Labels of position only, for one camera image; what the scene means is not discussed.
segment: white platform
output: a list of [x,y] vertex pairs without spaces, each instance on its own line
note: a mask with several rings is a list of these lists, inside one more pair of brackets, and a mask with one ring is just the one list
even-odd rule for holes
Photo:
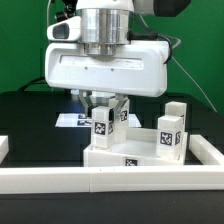
[[93,150],[89,145],[84,150],[85,167],[126,166],[127,161],[134,161],[137,166],[183,165],[185,161],[187,133],[184,134],[182,152],[178,160],[156,155],[157,130],[128,128],[127,141],[114,144],[111,151]]

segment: cable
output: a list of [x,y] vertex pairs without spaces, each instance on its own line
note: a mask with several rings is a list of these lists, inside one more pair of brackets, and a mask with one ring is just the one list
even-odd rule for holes
[[39,85],[39,84],[47,84],[44,77],[33,79],[32,81],[28,82],[27,84],[21,86],[17,91],[24,92],[29,86]]
[[[151,29],[148,25],[147,25],[147,23],[145,22],[145,20],[144,20],[144,18],[142,17],[142,15],[140,15],[139,16],[140,17],[140,19],[141,19],[141,22],[142,22],[142,24],[140,24],[140,23],[138,23],[140,26],[141,25],[143,25],[144,27],[144,29],[146,29],[146,30],[148,30],[148,31],[150,31],[150,32],[152,32],[152,31],[154,31],[153,29]],[[168,35],[166,35],[166,34],[162,34],[162,33],[159,33],[161,36],[163,36],[163,37],[166,37],[166,38],[168,38],[168,39],[172,39],[172,40],[174,40],[174,41],[176,41],[176,43],[172,46],[172,50],[174,50],[174,49],[176,49],[177,47],[179,47],[180,46],[180,44],[181,44],[181,40],[179,39],[179,38],[177,38],[177,37],[172,37],[172,36],[168,36]]]
[[191,75],[180,65],[180,63],[174,57],[172,57],[172,59],[178,65],[178,67],[184,72],[184,74],[187,75],[188,78],[196,85],[196,87],[204,95],[204,97],[206,98],[206,100],[208,101],[208,103],[212,107],[212,109],[217,113],[216,108],[214,107],[214,105],[212,104],[212,102],[210,101],[210,99],[208,98],[208,96],[205,94],[205,92],[203,91],[203,89],[199,86],[199,84],[191,77]]
[[[142,26],[143,28],[145,28],[146,30],[152,32],[153,30],[151,28],[148,27],[147,23],[145,22],[144,18],[140,15],[140,18],[141,18],[141,21],[142,21]],[[158,33],[158,35],[162,38],[168,38],[168,39],[173,39],[176,41],[176,43],[172,46],[172,49],[174,50],[175,48],[177,48],[178,46],[180,46],[181,44],[181,40],[176,38],[176,37],[172,37],[172,36],[167,36],[167,35],[164,35],[164,34],[160,34]],[[184,72],[185,75],[188,76],[188,78],[196,85],[196,87],[199,89],[199,91],[203,94],[203,96],[205,97],[205,99],[208,101],[209,105],[212,107],[212,109],[217,113],[217,110],[215,108],[215,106],[212,104],[212,102],[210,101],[210,99],[208,98],[208,96],[206,95],[206,93],[203,91],[203,89],[200,87],[200,85],[191,77],[191,75],[180,65],[180,63],[171,55],[171,57],[169,58],[170,59],[173,59],[173,61],[178,65],[178,67]]]

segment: green backdrop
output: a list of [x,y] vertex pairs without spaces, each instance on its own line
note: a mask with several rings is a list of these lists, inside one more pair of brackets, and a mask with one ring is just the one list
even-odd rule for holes
[[[44,76],[47,3],[48,0],[1,0],[0,92],[17,90]],[[56,0],[51,8],[52,18],[61,6],[61,1]],[[192,0],[175,18],[145,19],[155,30],[182,40],[174,57],[199,83],[218,112],[224,114],[224,1]],[[207,104],[174,61],[168,64],[167,91],[187,93]]]

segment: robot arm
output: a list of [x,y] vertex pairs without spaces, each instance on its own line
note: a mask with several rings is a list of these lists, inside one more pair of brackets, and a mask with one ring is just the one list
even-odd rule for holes
[[48,38],[56,42],[49,45],[45,59],[50,86],[148,97],[164,93],[169,44],[156,35],[130,38],[131,18],[135,13],[175,16],[190,0],[64,3],[75,13],[48,28]]

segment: white block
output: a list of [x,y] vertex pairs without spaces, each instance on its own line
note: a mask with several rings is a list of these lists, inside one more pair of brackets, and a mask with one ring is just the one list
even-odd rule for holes
[[97,107],[92,110],[91,144],[108,149],[114,144],[114,122],[111,108]]
[[165,115],[158,119],[157,155],[179,159],[183,138],[183,119]]
[[0,194],[89,192],[89,169],[2,168]]
[[204,165],[224,165],[224,156],[201,135],[191,135],[189,149]]
[[8,137],[0,136],[0,163],[9,152]]
[[186,121],[187,104],[181,102],[170,102],[165,105],[165,115],[177,116],[183,118],[184,129]]
[[90,192],[224,189],[221,166],[91,168]]
[[[118,100],[115,98],[109,100],[109,107],[115,108]],[[130,100],[127,100],[123,108],[121,108],[120,119],[114,122],[114,142],[124,143],[127,139],[126,130],[129,125],[129,105]]]
[[92,110],[92,120],[100,122],[110,122],[109,113],[110,107],[99,106]]

